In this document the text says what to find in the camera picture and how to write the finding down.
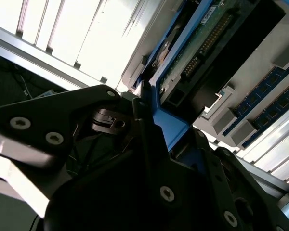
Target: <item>green circuit board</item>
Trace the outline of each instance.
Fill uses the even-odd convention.
[[[227,11],[234,7],[237,0],[215,0],[203,17],[201,23],[191,35],[185,47],[176,57],[171,67],[161,79],[159,89],[168,89],[168,85],[178,76],[191,74],[200,63],[195,54],[207,52],[218,36],[223,31],[223,26],[227,26],[231,17]]]

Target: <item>silver screw head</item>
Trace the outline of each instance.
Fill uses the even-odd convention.
[[[31,122],[24,117],[14,117],[10,120],[10,125],[12,128],[17,130],[26,130],[31,127]]]
[[[46,134],[46,141],[53,145],[59,145],[63,143],[63,136],[58,132],[49,132]]]
[[[236,217],[229,211],[225,211],[223,213],[223,216],[225,217],[226,221],[232,226],[237,227],[237,220]]]
[[[172,202],[174,200],[174,193],[171,188],[167,186],[162,186],[159,189],[161,197],[168,202]]]
[[[112,91],[107,91],[107,94],[110,95],[111,97],[115,96],[115,93],[113,93]]]

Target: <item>metal sheet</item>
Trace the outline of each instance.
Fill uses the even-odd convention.
[[[0,56],[67,90],[101,82],[0,28]]]

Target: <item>label sticker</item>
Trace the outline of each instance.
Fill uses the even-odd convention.
[[[211,15],[213,14],[213,12],[215,11],[216,6],[211,6],[210,9],[208,10],[207,14],[203,17],[203,19],[201,20],[202,24],[206,24],[206,22],[209,20],[209,18],[211,17]]]

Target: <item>blue ram slot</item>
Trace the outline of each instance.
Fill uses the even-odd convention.
[[[223,132],[223,135],[228,135],[288,74],[289,67],[287,70],[274,67],[258,86],[245,97],[239,106],[234,109],[233,112],[237,119]]]
[[[289,110],[289,88],[287,88],[278,98],[275,99],[253,122],[253,126],[258,130],[245,143],[244,148],[249,146],[275,121],[277,121],[287,110]]]

